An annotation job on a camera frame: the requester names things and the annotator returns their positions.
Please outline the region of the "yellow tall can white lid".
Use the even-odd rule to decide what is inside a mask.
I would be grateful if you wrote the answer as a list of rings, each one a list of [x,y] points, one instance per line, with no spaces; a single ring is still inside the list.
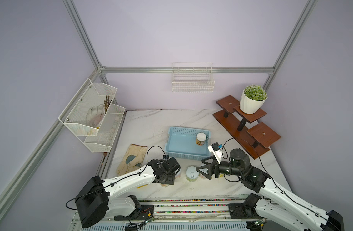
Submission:
[[[206,140],[207,140],[207,136],[205,133],[200,132],[196,135],[196,144],[197,145],[199,145],[199,146],[204,145]]]

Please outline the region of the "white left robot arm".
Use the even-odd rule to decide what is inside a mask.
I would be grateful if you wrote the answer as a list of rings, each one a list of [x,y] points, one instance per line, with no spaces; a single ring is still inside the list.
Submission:
[[[89,228],[105,217],[138,219],[142,205],[136,196],[126,194],[152,183],[174,185],[179,171],[180,164],[172,157],[150,160],[142,169],[115,178],[92,177],[74,198],[82,228]]]

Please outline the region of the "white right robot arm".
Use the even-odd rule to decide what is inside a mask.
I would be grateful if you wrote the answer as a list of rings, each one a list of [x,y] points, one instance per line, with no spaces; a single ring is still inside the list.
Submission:
[[[276,182],[267,172],[254,167],[242,149],[230,152],[228,161],[222,161],[221,151],[202,160],[198,173],[211,180],[220,175],[233,175],[253,191],[243,203],[247,214],[267,218],[291,231],[343,231],[343,216],[320,209]]]

